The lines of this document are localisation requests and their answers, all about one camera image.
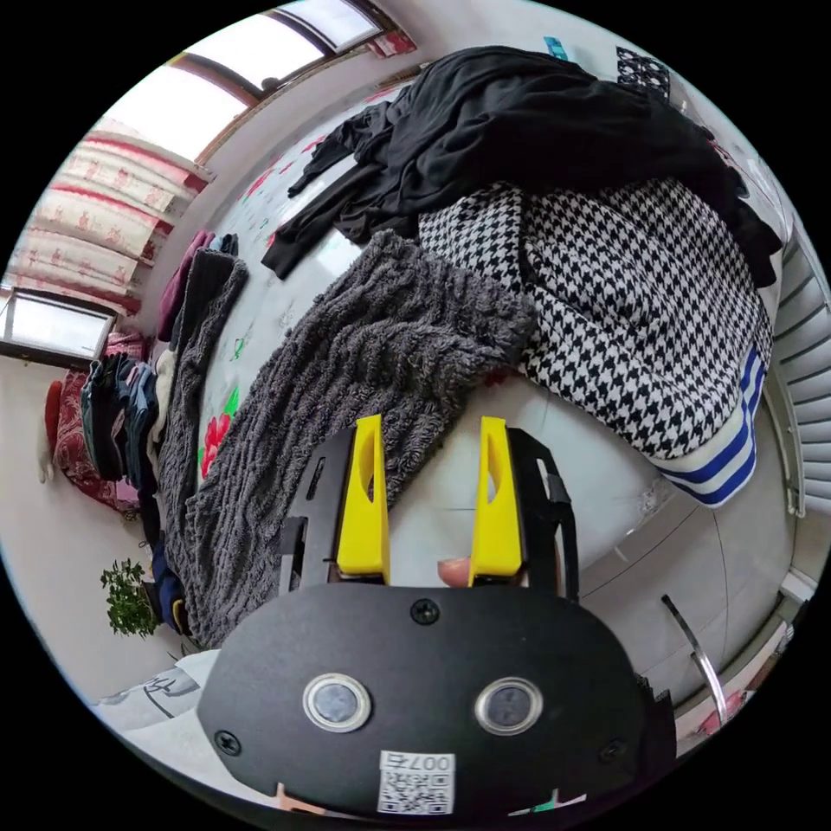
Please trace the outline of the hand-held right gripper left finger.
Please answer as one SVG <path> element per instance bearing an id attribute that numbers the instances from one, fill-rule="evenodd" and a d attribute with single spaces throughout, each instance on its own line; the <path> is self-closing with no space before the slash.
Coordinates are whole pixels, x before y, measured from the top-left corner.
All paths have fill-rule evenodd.
<path id="1" fill-rule="evenodd" d="M 390 578 L 390 537 L 380 415 L 356 422 L 336 563 L 349 579 Z"/>

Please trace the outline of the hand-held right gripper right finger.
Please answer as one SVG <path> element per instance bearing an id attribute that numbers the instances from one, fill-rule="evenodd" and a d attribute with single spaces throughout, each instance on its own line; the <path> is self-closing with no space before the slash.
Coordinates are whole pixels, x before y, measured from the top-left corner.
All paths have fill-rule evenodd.
<path id="1" fill-rule="evenodd" d="M 524 562 L 511 449 L 506 422 L 480 421 L 480 457 L 468 581 L 511 581 Z"/>

